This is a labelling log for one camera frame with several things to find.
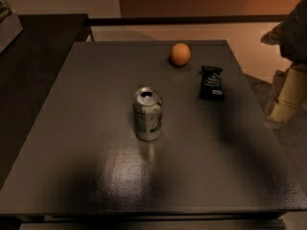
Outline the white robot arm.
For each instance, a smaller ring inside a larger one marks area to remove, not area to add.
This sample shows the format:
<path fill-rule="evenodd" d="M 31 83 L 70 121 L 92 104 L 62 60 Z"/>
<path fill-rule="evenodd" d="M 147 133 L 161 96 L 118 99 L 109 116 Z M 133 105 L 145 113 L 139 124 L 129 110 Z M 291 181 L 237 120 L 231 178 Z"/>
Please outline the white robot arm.
<path fill-rule="evenodd" d="M 261 37 L 267 45 L 278 45 L 280 55 L 292 64 L 277 70 L 272 79 L 265 126 L 280 128 L 288 123 L 307 100 L 307 0 L 300 0 L 286 19 Z"/>

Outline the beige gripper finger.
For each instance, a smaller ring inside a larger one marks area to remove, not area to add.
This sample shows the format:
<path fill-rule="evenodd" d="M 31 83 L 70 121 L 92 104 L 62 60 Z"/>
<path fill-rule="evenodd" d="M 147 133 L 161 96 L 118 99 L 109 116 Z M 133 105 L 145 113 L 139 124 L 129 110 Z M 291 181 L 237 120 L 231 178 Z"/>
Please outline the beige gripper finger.
<path fill-rule="evenodd" d="M 265 126 L 287 124 L 307 100 L 307 65 L 293 63 L 286 71 L 277 70 L 272 79 L 271 98 L 265 110 Z"/>

